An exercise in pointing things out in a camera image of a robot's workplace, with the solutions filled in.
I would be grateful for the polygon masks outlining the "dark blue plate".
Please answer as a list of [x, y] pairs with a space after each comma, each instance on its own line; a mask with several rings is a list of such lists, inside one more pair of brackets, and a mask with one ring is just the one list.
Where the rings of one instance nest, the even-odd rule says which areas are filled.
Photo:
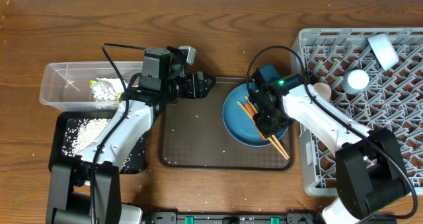
[[255, 127], [253, 121], [245, 113], [245, 111], [238, 105], [240, 101], [243, 105], [247, 102], [248, 95], [246, 84], [239, 85], [233, 89], [223, 103], [223, 122], [227, 131], [238, 142], [251, 147], [265, 147], [271, 143], [263, 140]]

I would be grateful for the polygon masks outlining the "wooden chopstick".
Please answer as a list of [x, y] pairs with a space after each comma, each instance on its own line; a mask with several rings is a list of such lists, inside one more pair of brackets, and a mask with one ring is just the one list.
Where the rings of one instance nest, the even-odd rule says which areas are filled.
[[[252, 120], [252, 122], [255, 124], [255, 121], [253, 120], [253, 116], [249, 113], [249, 111], [246, 109], [246, 106], [241, 102], [237, 101], [237, 104], [242, 108], [242, 110], [247, 114], [247, 116]], [[267, 141], [269, 141], [276, 149], [277, 151], [282, 155], [282, 157], [285, 160], [289, 159], [289, 155], [286, 152], [286, 150], [283, 148], [282, 144], [279, 142], [277, 137], [275, 135], [272, 135], [270, 137], [265, 137]]]
[[[255, 123], [255, 121], [253, 120], [253, 116], [258, 113], [258, 110], [250, 102], [248, 96], [245, 96], [245, 99], [246, 99], [246, 104], [245, 104], [246, 111], [249, 114], [249, 117], [252, 120], [252, 122]], [[263, 134], [260, 132], [260, 130], [258, 128], [256, 128], [256, 129], [258, 131], [259, 136], [263, 140], [268, 140], [286, 160], [289, 159], [289, 155], [288, 155], [287, 151], [283, 148], [282, 144], [279, 142], [278, 138], [275, 135], [271, 135], [269, 137], [264, 137]]]

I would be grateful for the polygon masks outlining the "pink cup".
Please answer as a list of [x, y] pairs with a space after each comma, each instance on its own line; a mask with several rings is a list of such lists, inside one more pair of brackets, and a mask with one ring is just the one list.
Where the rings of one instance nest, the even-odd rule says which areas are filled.
[[313, 85], [315, 91], [319, 95], [318, 100], [326, 101], [327, 103], [330, 102], [332, 91], [328, 84], [326, 83], [315, 83]]

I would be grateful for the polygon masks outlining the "yellow snack wrapper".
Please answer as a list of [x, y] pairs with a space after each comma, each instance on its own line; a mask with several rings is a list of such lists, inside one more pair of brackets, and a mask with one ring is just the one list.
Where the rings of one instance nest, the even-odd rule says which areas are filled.
[[124, 87], [119, 79], [97, 78], [90, 81], [91, 93], [94, 101], [118, 101], [124, 92]]

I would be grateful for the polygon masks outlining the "light blue cup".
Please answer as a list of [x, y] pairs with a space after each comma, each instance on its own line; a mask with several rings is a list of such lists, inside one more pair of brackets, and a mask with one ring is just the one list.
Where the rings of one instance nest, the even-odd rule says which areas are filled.
[[369, 84], [369, 75], [361, 69], [347, 72], [341, 81], [341, 87], [347, 94], [358, 94]]

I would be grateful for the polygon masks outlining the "pile of white rice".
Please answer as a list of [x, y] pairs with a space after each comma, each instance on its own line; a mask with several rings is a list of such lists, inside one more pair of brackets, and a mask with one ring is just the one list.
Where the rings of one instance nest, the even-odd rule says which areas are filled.
[[[61, 154], [74, 157], [86, 148], [108, 125], [106, 118], [72, 118], [66, 123]], [[143, 134], [126, 157], [121, 174], [137, 174], [145, 169], [145, 148], [148, 134]]]

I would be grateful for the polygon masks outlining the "light blue rice bowl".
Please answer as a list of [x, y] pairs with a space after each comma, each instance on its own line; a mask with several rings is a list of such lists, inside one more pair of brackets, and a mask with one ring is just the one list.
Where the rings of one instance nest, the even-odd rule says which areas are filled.
[[367, 41], [384, 71], [399, 62], [399, 57], [386, 34], [369, 37]]

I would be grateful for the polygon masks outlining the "brown sausage piece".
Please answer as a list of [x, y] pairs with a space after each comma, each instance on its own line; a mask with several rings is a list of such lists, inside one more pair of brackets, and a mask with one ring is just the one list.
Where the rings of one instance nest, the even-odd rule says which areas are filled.
[[[246, 109], [249, 111], [249, 113], [251, 114], [251, 116], [254, 116], [256, 114], [256, 112], [254, 111], [253, 107], [250, 105], [249, 101], [247, 101], [247, 103], [245, 104]], [[259, 134], [259, 136], [263, 139], [266, 140], [266, 138], [263, 136], [263, 134], [257, 129], [257, 132]]]

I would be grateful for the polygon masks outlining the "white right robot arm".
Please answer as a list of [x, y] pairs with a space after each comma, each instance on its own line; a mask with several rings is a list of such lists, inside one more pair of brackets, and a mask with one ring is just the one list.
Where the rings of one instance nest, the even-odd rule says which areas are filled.
[[322, 210], [325, 223], [359, 223], [411, 192], [397, 138], [387, 128], [372, 130], [323, 99], [303, 77], [280, 77], [272, 64], [252, 74], [253, 119], [264, 137], [294, 121], [306, 127], [332, 153], [337, 199]]

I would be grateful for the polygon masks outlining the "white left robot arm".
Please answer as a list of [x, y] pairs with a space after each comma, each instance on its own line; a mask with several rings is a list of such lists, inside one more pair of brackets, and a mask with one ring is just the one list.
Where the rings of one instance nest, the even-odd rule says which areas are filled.
[[73, 157], [52, 148], [47, 223], [142, 222], [142, 209], [121, 201], [122, 165], [167, 104], [205, 98], [216, 82], [206, 73], [186, 70], [196, 54], [191, 46], [143, 52], [141, 71], [121, 82], [124, 92], [116, 113], [100, 134]]

